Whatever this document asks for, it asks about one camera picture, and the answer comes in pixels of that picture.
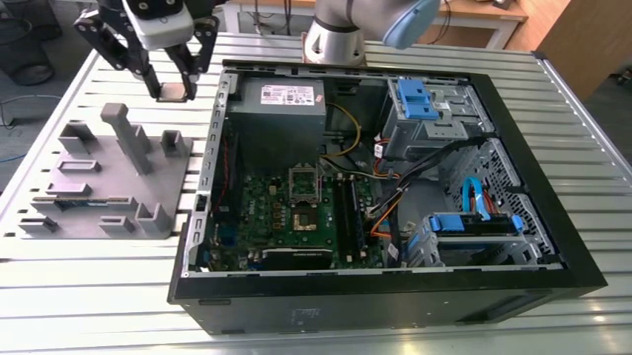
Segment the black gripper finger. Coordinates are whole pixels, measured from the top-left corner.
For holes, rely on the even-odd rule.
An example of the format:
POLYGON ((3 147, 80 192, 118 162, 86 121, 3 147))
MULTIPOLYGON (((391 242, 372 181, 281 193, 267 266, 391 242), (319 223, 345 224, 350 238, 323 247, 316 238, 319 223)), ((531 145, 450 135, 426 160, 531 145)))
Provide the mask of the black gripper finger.
POLYGON ((144 82, 149 97, 160 96, 160 83, 149 64, 148 51, 134 34, 122 10, 84 11, 73 28, 114 70, 128 70, 144 82))
POLYGON ((211 15, 205 18, 199 18, 195 21, 193 37, 201 45, 196 54, 190 53, 185 44, 177 44, 164 49, 180 72, 182 101, 195 99, 196 84, 193 83, 192 77, 200 73, 205 73, 208 70, 209 60, 213 54, 213 45, 217 37, 216 16, 211 15))

